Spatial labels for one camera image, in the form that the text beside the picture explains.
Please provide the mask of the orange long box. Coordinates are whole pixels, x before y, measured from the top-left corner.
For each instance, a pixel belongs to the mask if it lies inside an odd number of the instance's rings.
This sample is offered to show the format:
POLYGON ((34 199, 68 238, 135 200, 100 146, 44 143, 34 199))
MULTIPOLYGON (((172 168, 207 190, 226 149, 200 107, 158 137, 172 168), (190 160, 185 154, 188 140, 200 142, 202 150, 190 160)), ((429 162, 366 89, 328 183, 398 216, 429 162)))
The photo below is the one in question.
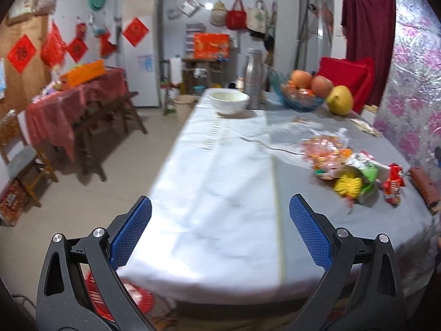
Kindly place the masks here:
POLYGON ((79 84, 92 81, 105 74, 105 64, 103 59, 87 63, 70 70, 60 77, 61 88, 70 89, 79 84))

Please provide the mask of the brown leather wallet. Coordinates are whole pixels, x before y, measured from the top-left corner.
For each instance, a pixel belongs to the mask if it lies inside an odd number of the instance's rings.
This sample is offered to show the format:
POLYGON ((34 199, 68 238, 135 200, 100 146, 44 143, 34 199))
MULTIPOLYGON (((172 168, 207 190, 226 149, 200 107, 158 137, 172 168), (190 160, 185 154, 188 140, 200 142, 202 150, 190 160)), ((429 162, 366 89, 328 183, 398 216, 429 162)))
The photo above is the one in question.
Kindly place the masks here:
POLYGON ((421 167, 410 168, 408 174, 431 214, 439 213, 440 193, 431 177, 421 167))

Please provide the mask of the red covered side table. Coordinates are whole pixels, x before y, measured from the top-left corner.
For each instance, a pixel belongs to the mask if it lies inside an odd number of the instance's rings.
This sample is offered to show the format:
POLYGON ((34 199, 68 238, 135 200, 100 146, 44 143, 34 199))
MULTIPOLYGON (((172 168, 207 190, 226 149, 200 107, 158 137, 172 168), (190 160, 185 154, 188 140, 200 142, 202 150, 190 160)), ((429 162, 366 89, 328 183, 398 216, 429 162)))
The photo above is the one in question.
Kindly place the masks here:
POLYGON ((113 68, 97 79, 30 104, 25 111, 30 144, 48 141, 64 148, 69 159, 75 160, 76 135, 72 125, 84 114, 87 104, 111 102, 127 93, 125 71, 113 68))

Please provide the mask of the red fu paper on fridge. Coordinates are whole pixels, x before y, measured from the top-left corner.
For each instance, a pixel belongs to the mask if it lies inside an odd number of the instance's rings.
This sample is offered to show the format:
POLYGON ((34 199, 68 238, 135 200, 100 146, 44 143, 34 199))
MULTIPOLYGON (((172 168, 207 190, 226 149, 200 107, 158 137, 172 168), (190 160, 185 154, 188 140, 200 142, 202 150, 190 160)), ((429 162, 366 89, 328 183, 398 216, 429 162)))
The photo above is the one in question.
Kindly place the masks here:
POLYGON ((123 36, 136 47, 149 33, 149 29, 138 17, 135 17, 123 30, 123 36))

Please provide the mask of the red fu paper on door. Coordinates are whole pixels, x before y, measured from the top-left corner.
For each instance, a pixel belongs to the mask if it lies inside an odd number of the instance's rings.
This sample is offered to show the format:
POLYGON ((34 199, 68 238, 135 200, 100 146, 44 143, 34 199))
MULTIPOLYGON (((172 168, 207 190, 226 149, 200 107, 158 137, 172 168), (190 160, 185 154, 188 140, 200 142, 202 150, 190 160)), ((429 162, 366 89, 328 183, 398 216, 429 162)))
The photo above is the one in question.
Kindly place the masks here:
POLYGON ((7 59, 18 73, 22 73, 36 53, 34 44, 28 35, 24 34, 9 51, 7 59))

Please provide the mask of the green plate on wall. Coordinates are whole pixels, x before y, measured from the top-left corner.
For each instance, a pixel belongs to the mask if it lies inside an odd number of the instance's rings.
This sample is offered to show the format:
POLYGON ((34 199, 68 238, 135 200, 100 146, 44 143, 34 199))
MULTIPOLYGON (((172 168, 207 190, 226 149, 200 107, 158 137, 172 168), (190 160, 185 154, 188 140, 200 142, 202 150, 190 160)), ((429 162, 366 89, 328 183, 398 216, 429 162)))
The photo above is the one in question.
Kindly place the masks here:
POLYGON ((106 0, 88 0, 89 7, 92 11, 97 12, 105 7, 106 0))

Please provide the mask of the yellow pomelo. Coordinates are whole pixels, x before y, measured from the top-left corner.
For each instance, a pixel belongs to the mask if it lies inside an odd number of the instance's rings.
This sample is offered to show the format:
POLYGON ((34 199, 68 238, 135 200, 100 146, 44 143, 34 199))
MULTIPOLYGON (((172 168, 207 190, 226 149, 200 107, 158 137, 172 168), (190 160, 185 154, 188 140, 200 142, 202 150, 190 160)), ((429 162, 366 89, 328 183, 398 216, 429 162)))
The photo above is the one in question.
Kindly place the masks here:
POLYGON ((343 85, 335 86, 326 98, 328 110, 338 116, 349 115, 354 105, 350 90, 343 85))

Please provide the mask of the blue glass fruit bowl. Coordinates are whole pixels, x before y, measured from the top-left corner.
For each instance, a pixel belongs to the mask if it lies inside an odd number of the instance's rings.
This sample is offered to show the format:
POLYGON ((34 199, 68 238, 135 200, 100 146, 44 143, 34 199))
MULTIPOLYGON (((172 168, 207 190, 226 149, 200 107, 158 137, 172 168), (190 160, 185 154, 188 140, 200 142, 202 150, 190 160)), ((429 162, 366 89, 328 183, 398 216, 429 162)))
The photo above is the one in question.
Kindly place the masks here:
POLYGON ((299 112, 312 112, 323 105, 324 99, 317 97, 308 89, 299 89, 289 83, 289 76, 271 70, 268 73, 272 91, 282 105, 299 112))

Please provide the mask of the red carton on floor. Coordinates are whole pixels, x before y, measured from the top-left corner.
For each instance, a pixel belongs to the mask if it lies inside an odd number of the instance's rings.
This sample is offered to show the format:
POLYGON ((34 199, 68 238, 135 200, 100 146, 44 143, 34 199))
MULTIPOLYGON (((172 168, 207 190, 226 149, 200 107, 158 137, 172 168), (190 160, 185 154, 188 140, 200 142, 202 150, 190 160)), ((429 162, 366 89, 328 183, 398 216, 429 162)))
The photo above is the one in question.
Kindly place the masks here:
POLYGON ((1 222, 6 226, 15 226, 29 200, 24 187, 16 179, 10 181, 1 192, 1 222))

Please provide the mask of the red cushion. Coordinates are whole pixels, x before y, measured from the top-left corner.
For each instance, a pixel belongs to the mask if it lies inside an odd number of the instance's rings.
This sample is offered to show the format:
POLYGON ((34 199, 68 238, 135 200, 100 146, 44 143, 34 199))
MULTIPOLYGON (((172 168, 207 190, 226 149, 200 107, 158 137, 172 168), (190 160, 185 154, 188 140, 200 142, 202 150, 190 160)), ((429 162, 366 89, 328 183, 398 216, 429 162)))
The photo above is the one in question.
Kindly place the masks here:
POLYGON ((354 99, 353 110, 357 114, 361 114, 372 91, 375 65, 372 58, 350 61, 323 57, 317 75, 331 80, 335 86, 346 86, 354 99))

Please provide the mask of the yellow plastic flower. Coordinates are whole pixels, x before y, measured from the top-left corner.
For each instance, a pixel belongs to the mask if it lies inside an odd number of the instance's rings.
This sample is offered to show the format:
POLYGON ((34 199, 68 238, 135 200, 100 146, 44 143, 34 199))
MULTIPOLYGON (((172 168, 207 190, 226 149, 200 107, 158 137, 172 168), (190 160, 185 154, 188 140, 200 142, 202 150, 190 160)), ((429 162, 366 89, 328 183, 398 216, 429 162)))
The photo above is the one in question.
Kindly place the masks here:
POLYGON ((359 176, 343 175, 334 184, 334 191, 348 199, 357 199, 362 190, 362 178, 359 176))

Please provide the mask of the pink floral plastic bag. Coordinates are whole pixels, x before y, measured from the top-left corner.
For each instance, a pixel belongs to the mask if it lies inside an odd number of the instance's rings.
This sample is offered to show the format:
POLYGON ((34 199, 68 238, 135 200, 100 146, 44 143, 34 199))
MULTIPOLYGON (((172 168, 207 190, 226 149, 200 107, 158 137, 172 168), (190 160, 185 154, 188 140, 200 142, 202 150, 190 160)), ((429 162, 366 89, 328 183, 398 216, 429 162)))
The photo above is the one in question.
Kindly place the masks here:
POLYGON ((331 181, 338 178, 346 161, 353 154, 348 146, 347 129, 341 128, 337 132, 311 129, 310 132, 312 136, 300 144, 305 159, 321 180, 331 181))

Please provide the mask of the red snack bag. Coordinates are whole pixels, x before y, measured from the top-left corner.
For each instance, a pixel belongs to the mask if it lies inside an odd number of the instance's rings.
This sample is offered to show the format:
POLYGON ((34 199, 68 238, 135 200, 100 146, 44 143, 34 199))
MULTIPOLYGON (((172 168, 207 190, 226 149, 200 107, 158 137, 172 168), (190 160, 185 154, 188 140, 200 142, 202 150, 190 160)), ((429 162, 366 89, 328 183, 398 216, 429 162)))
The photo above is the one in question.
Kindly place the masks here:
POLYGON ((401 202, 400 189, 405 186, 401 166, 393 163, 389 166, 389 176, 382 185, 383 196, 388 204, 397 206, 401 202))

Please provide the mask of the white green tote bag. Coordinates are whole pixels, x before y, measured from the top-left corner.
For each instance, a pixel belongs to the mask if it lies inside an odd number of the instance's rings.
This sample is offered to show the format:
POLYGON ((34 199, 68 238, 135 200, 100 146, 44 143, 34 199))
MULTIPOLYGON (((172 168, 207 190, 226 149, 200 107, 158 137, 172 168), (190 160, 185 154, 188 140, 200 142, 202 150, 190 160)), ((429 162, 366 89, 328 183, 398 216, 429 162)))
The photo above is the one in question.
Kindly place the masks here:
POLYGON ((268 10, 265 0, 256 0, 253 7, 246 9, 246 26, 254 34, 263 34, 267 32, 268 10))

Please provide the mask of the white refrigerator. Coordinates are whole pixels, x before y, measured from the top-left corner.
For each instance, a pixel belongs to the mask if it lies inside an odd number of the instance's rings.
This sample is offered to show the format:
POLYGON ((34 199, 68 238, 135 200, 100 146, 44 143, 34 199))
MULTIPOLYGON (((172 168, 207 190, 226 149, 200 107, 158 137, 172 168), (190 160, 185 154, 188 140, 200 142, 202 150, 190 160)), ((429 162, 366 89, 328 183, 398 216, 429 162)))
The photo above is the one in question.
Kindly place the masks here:
POLYGON ((148 35, 136 47, 122 36, 123 69, 128 88, 139 92, 133 103, 141 108, 158 108, 161 105, 162 0, 122 0, 121 8, 122 34, 135 17, 149 29, 148 35))

